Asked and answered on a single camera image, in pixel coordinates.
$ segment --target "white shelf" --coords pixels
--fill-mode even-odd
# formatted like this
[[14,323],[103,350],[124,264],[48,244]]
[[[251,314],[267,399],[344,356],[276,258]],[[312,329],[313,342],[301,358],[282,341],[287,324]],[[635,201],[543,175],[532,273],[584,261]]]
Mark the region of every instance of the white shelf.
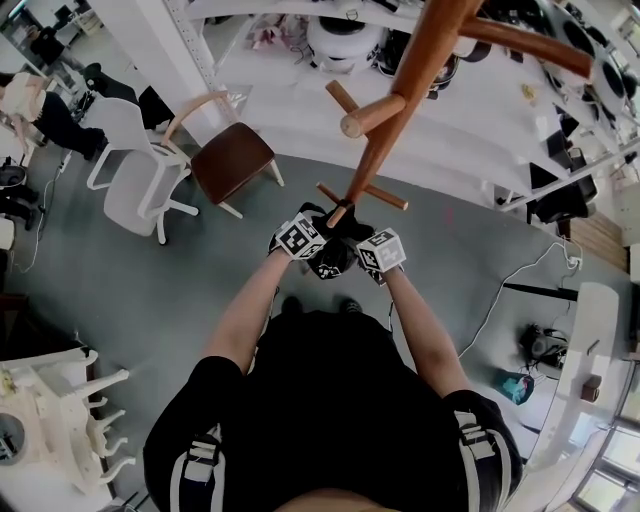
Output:
[[[335,75],[312,68],[301,54],[281,46],[246,48],[244,39],[252,23],[249,20],[239,30],[225,58],[218,62],[217,77],[221,83],[285,87],[292,96],[311,91],[328,98],[325,85],[337,79],[362,105],[388,93],[391,79],[374,69],[352,76]],[[509,76],[508,81],[504,80],[505,75]],[[536,124],[536,117],[542,115],[548,131],[553,132],[560,128],[557,115],[553,109],[535,110],[525,100],[521,85],[529,78],[501,48],[494,47],[480,63],[461,62],[450,86],[438,100],[425,99],[416,117],[436,128],[444,126],[465,132],[564,179],[568,172],[549,158],[540,142],[548,133],[539,134]],[[309,110],[316,108],[309,105]],[[334,122],[337,129],[339,116]]]
[[384,7],[371,2],[364,2],[357,9],[338,10],[333,2],[311,0],[195,0],[187,7],[187,16],[191,19],[213,18],[215,16],[231,16],[236,14],[305,14],[309,16],[328,16],[344,18],[363,23],[380,25],[402,32],[413,32],[422,9],[403,8],[406,13],[401,16],[391,13]]
[[[365,140],[345,137],[340,131],[341,117],[340,107],[326,91],[292,92],[268,85],[253,87],[242,112],[242,120],[256,129],[298,136],[289,147],[273,147],[276,152],[355,168]],[[314,146],[316,156],[298,147],[300,138]],[[531,194],[527,163],[518,163],[507,151],[472,134],[419,116],[411,120],[391,154],[398,161],[411,162],[411,168],[400,174],[389,168],[387,175],[392,178],[419,182],[422,172],[437,168],[466,175],[476,183],[487,181],[521,195]]]
[[[344,138],[309,137],[300,131],[280,128],[263,128],[260,130],[260,136],[279,155],[327,162],[347,168],[354,168],[362,154],[358,145],[354,147],[351,141]],[[480,206],[493,205],[492,185],[483,190],[482,181],[478,178],[437,165],[425,165],[424,162],[415,161],[395,151],[385,160],[378,174],[436,190]]]
[[616,47],[631,68],[640,74],[640,58],[638,58],[635,50],[627,41],[622,39],[620,34],[600,15],[597,9],[587,0],[571,0],[571,3],[582,11],[584,20],[602,32],[602,35]]

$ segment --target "shoe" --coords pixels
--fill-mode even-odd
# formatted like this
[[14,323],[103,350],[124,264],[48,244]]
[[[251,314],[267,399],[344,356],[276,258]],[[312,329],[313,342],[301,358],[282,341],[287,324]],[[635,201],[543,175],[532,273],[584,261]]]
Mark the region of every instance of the shoe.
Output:
[[302,309],[302,302],[300,302],[298,297],[290,295],[282,302],[280,313],[283,315],[304,313],[304,310]]
[[353,299],[347,298],[340,303],[340,313],[362,313],[362,306]]
[[25,231],[31,231],[31,228],[33,227],[33,223],[36,220],[36,214],[33,212],[33,210],[29,210],[29,217],[27,217],[24,221],[24,230]]

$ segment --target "strap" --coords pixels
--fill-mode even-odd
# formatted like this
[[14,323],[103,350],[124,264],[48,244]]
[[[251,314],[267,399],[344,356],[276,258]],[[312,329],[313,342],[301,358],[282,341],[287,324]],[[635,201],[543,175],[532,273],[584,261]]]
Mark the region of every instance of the strap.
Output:
[[[501,511],[511,482],[511,459],[506,442],[495,431],[483,430],[473,413],[455,411],[454,414],[461,434],[458,444],[467,480],[468,510]],[[494,440],[500,460],[494,457]]]
[[174,464],[171,474],[171,512],[209,512],[216,487],[214,468],[220,462],[218,427],[195,436]]

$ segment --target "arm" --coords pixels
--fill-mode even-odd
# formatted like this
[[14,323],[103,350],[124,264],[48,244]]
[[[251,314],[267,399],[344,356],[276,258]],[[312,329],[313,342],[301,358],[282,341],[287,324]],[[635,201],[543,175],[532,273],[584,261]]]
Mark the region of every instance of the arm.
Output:
[[205,357],[226,357],[236,363],[243,374],[249,371],[273,295],[290,262],[291,258],[282,249],[269,255],[222,315]]
[[441,397],[471,389],[453,341],[398,267],[384,274],[418,375]]
[[16,129],[18,140],[20,141],[20,144],[22,144],[22,150],[26,154],[29,150],[29,146],[27,146],[27,141],[24,138],[24,127],[22,126],[22,118],[17,114],[13,114],[9,117],[11,119],[11,122],[13,123],[14,128]]
[[36,106],[36,100],[38,99],[38,95],[49,86],[51,82],[51,78],[42,78],[41,76],[31,75],[27,79],[27,87],[32,87],[31,90],[31,98],[29,100],[29,110],[34,116],[38,116],[40,113],[38,107]]

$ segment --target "chair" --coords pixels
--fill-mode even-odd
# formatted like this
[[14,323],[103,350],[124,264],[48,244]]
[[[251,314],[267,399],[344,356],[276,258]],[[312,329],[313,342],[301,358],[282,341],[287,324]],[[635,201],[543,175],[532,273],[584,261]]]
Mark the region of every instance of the chair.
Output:
[[[567,139],[560,131],[547,139],[549,156],[576,172],[587,165],[586,159],[579,148],[570,148]],[[533,190],[544,187],[557,180],[547,171],[536,164],[529,164],[531,173],[531,188]],[[595,212],[594,199],[598,195],[598,187],[592,176],[585,176],[581,180],[562,187],[546,196],[527,203],[527,223],[531,224],[533,215],[537,215],[541,222],[550,224],[574,218],[587,218]]]
[[0,464],[0,475],[31,462],[48,461],[59,468],[82,492],[90,494],[96,487],[113,481],[120,470],[135,464],[134,457],[122,457],[103,473],[100,457],[113,455],[125,438],[106,446],[104,432],[109,424],[123,415],[119,411],[97,421],[89,409],[102,406],[106,400],[89,403],[88,397],[108,386],[126,380],[129,372],[119,372],[73,384],[68,370],[84,373],[93,364],[97,352],[84,355],[81,349],[1,363],[9,377],[9,393],[0,395],[0,413],[15,418],[24,429],[24,445],[9,460]]
[[[175,129],[193,111],[211,100],[228,103],[226,91],[216,91],[192,100],[169,124],[162,145],[171,147],[170,138]],[[235,112],[231,105],[228,110]],[[209,200],[239,219],[242,214],[226,200],[251,178],[270,167],[278,185],[284,181],[274,159],[273,150],[246,124],[235,122],[213,139],[191,159],[193,174]]]
[[[141,236],[158,230],[158,241],[167,243],[164,215],[173,208],[192,216],[197,208],[171,199],[183,179],[191,174],[181,154],[149,142],[140,108],[119,98],[95,102],[87,124],[104,130],[109,144],[100,155],[87,180],[91,190],[108,188],[104,213],[123,228]],[[96,178],[112,151],[125,150],[111,183],[96,184]]]

